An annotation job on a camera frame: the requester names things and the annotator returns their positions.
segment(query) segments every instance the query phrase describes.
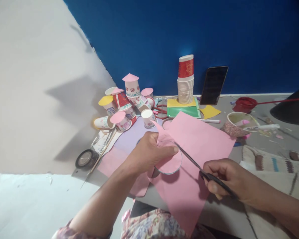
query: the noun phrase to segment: white marker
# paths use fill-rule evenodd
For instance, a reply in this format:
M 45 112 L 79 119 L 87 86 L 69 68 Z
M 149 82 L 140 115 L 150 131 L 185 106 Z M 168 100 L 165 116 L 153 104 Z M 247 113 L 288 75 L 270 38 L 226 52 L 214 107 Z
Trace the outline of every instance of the white marker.
M 217 119 L 214 119 L 214 120 L 210 120 L 210 119 L 199 119 L 205 123 L 220 123 L 221 120 L 217 120 Z
M 261 125 L 261 126 L 253 126 L 253 127 L 246 127 L 244 130 L 266 130 L 266 129 L 278 129 L 280 125 L 278 124 L 269 124 L 269 125 Z

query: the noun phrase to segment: blue wall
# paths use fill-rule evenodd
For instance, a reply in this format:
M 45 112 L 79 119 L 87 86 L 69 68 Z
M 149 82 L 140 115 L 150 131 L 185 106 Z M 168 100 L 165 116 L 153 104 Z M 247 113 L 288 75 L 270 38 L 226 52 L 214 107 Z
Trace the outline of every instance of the blue wall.
M 299 0 L 65 0 L 119 88 L 128 73 L 155 95 L 177 94 L 178 58 L 229 66 L 222 94 L 299 88 Z

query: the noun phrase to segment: hand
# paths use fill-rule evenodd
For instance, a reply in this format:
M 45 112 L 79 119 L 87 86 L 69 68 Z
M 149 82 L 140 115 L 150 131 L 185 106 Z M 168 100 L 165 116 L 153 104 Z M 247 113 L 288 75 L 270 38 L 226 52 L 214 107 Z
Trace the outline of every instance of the hand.
M 175 155 L 178 148 L 168 146 L 157 148 L 158 133 L 146 132 L 139 143 L 125 160 L 129 168 L 141 174 L 152 169 L 160 160 Z
M 275 188 L 231 159 L 208 161 L 203 170 L 221 179 L 237 194 L 240 201 L 259 210 L 268 211 L 268 202 L 272 201 L 273 194 L 277 192 Z M 204 180 L 208 190 L 216 194 L 219 200 L 228 195 L 215 181 L 208 182 L 205 178 Z

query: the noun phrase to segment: black scissors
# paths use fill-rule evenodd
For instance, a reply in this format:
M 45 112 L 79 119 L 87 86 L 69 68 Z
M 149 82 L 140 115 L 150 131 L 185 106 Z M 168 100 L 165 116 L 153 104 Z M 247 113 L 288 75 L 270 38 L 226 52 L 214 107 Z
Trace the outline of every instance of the black scissors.
M 214 175 L 210 174 L 210 173 L 206 173 L 197 163 L 196 161 L 191 157 L 189 156 L 188 153 L 186 153 L 186 151 L 181 147 L 179 146 L 178 143 L 174 142 L 180 149 L 180 151 L 182 151 L 183 154 L 185 154 L 185 156 L 199 169 L 199 175 L 203 178 L 206 178 L 207 181 L 210 181 L 210 180 L 213 180 L 215 181 L 216 183 L 218 183 L 220 186 L 222 186 L 228 193 L 229 195 L 234 198 L 234 199 L 238 199 L 238 196 L 226 185 L 224 184 L 219 178 L 215 177 Z

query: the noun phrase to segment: pen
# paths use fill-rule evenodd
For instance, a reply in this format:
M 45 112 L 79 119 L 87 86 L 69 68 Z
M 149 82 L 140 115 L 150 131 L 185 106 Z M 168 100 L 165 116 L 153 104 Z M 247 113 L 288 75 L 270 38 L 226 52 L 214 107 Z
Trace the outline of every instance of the pen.
M 214 120 L 210 120 L 210 119 L 199 119 L 205 123 L 220 123 L 221 120 L 217 120 L 217 119 L 214 119 Z

